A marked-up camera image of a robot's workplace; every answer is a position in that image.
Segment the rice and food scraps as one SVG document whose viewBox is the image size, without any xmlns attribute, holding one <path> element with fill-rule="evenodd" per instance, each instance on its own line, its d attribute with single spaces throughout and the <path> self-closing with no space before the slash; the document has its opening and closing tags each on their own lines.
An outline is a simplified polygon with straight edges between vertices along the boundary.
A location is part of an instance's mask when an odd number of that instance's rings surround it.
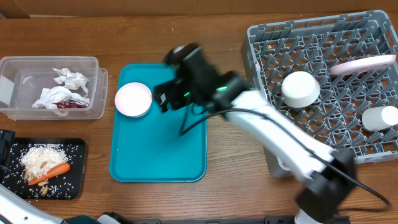
<svg viewBox="0 0 398 224">
<path fill-rule="evenodd" d="M 29 182 L 59 164 L 68 163 L 65 154 L 46 147 L 31 149 L 23 156 L 21 162 L 25 166 L 25 174 L 29 177 Z"/>
</svg>

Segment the orange carrot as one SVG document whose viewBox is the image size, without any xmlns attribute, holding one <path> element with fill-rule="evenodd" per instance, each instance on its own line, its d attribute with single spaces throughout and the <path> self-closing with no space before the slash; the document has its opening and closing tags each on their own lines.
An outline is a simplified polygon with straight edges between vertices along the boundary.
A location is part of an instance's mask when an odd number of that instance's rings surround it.
<svg viewBox="0 0 398 224">
<path fill-rule="evenodd" d="M 63 163 L 55 166 L 54 168 L 48 170 L 45 174 L 41 175 L 38 178 L 35 178 L 31 180 L 28 185 L 35 185 L 40 182 L 43 182 L 47 179 L 51 179 L 52 177 L 64 174 L 70 170 L 70 164 L 69 163 Z"/>
</svg>

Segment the pink bowl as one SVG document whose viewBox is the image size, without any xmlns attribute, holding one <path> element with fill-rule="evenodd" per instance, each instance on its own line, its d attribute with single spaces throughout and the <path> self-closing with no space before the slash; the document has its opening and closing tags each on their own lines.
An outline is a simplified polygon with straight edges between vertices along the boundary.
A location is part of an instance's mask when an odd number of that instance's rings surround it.
<svg viewBox="0 0 398 224">
<path fill-rule="evenodd" d="M 152 92 L 142 83 L 128 83 L 117 91 L 114 103 L 121 114 L 138 118 L 150 110 Z"/>
</svg>

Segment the red snack wrapper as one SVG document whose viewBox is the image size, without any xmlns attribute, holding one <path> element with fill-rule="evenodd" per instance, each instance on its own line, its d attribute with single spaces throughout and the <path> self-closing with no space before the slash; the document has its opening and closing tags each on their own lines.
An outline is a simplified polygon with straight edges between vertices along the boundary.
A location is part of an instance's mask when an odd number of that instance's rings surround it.
<svg viewBox="0 0 398 224">
<path fill-rule="evenodd" d="M 78 109 L 87 108 L 88 103 L 80 100 L 67 100 L 64 102 L 55 103 L 58 109 Z"/>
</svg>

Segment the white napkin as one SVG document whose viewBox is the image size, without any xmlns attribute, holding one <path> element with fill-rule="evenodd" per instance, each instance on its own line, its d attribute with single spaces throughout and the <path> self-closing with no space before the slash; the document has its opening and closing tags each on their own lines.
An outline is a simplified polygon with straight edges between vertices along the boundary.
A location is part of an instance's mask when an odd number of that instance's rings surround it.
<svg viewBox="0 0 398 224">
<path fill-rule="evenodd" d="M 40 98 L 36 100 L 33 108 L 58 109 L 55 103 L 67 100 L 85 101 L 90 105 L 88 98 L 88 78 L 80 72 L 71 72 L 68 68 L 53 68 L 58 77 L 53 80 L 58 84 L 53 88 L 43 88 Z"/>
</svg>

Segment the white small bowl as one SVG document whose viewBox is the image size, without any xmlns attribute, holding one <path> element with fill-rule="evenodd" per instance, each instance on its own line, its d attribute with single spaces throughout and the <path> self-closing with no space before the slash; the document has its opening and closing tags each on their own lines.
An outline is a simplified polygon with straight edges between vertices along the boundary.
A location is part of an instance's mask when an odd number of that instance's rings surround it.
<svg viewBox="0 0 398 224">
<path fill-rule="evenodd" d="M 320 85 L 308 72 L 287 75 L 281 86 L 284 103 L 293 108 L 304 108 L 314 103 L 320 95 Z"/>
</svg>

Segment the grey plastic dishwasher rack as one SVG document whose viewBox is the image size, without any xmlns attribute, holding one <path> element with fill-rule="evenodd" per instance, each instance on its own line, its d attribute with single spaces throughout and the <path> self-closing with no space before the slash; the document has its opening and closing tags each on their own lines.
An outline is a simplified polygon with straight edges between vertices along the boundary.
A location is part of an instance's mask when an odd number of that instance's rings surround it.
<svg viewBox="0 0 398 224">
<path fill-rule="evenodd" d="M 397 105 L 397 65 L 338 77 L 331 68 L 362 58 L 397 53 L 397 34 L 384 11 L 254 25 L 241 49 L 246 76 L 284 116 L 325 144 L 349 149 L 358 164 L 397 159 L 397 127 L 369 132 L 362 114 Z M 317 100 L 291 108 L 282 81 L 292 72 L 312 74 Z"/>
</svg>

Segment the large pink plate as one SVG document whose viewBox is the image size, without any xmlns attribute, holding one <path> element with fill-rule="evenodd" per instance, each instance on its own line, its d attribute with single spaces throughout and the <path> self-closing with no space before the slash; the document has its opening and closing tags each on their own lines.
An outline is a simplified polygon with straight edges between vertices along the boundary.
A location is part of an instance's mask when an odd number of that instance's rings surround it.
<svg viewBox="0 0 398 224">
<path fill-rule="evenodd" d="M 396 61 L 397 55 L 378 55 L 341 63 L 330 68 L 332 75 L 351 75 L 387 68 Z"/>
</svg>

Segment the white paper cup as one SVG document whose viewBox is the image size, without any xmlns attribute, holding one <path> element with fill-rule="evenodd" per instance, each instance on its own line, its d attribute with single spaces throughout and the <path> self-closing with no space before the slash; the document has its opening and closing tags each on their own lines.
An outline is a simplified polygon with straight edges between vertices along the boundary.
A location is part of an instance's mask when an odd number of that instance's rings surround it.
<svg viewBox="0 0 398 224">
<path fill-rule="evenodd" d="M 362 115 L 362 124 L 368 131 L 380 131 L 397 124 L 397 108 L 380 106 L 368 108 Z"/>
</svg>

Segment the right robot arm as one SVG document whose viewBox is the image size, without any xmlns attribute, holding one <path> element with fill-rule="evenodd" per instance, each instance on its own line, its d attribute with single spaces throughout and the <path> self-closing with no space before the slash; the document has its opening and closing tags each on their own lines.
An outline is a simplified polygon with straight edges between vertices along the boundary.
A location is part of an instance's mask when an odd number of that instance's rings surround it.
<svg viewBox="0 0 398 224">
<path fill-rule="evenodd" d="M 333 218 L 356 186 L 351 151 L 333 149 L 302 131 L 236 72 L 220 74 L 198 43 L 171 49 L 164 63 L 174 78 L 156 85 L 152 94 L 162 112 L 197 104 L 209 116 L 221 115 L 247 131 L 304 185 L 296 198 L 300 211 L 295 223 L 325 223 Z"/>
</svg>

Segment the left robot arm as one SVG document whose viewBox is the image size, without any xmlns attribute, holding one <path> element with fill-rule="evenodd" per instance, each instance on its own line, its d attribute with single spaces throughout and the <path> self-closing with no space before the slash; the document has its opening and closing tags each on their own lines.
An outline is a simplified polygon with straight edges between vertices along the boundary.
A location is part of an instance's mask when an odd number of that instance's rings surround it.
<svg viewBox="0 0 398 224">
<path fill-rule="evenodd" d="M 29 185 L 21 162 L 33 148 L 46 147 L 63 152 L 72 165 L 70 171 L 52 177 L 42 186 Z M 1 130 L 1 223 L 122 223 L 114 212 L 104 212 L 95 220 L 86 215 L 59 218 L 30 204 L 35 199 L 72 200 L 80 197 L 87 146 L 78 138 L 16 138 L 15 132 Z"/>
</svg>

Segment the black plastic tray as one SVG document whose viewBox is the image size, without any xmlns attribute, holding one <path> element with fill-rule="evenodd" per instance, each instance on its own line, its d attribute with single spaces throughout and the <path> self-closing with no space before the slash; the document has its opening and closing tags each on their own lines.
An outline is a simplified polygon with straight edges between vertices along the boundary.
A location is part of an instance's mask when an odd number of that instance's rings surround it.
<svg viewBox="0 0 398 224">
<path fill-rule="evenodd" d="M 23 156 L 34 148 L 49 148 L 65 154 L 71 169 L 43 184 L 29 185 Z M 72 200 L 83 190 L 88 147 L 78 138 L 17 138 L 5 158 L 8 175 L 1 174 L 1 184 L 23 199 Z"/>
</svg>

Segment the clear plastic bin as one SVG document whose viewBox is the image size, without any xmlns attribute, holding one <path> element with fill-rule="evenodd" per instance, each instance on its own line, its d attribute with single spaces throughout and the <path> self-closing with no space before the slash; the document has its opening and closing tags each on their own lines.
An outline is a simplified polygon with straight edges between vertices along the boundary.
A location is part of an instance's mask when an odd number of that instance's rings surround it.
<svg viewBox="0 0 398 224">
<path fill-rule="evenodd" d="M 80 109 L 33 108 L 43 88 L 53 88 L 58 77 L 53 68 L 80 72 L 88 83 L 90 105 Z M 108 93 L 108 71 L 95 57 L 14 56 L 1 59 L 1 113 L 10 119 L 61 120 L 100 119 L 104 115 Z"/>
</svg>

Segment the teal serving tray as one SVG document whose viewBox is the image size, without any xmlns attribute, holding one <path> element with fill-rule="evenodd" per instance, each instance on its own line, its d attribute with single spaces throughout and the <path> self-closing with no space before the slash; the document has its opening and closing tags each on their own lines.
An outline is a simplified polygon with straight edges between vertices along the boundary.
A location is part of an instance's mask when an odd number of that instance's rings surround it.
<svg viewBox="0 0 398 224">
<path fill-rule="evenodd" d="M 207 123 L 199 106 L 162 113 L 153 102 L 144 116 L 115 113 L 109 172 L 119 182 L 196 182 L 207 168 Z"/>
</svg>

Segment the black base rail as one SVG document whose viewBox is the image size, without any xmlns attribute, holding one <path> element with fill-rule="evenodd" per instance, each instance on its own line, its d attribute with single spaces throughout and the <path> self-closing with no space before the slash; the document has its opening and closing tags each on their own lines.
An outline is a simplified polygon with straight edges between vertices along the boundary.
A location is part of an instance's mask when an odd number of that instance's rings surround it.
<svg viewBox="0 0 398 224">
<path fill-rule="evenodd" d="M 216 220 L 128 220 L 116 212 L 104 212 L 97 219 L 102 224 L 294 224 L 294 216 L 269 216 L 260 219 L 216 219 Z"/>
</svg>

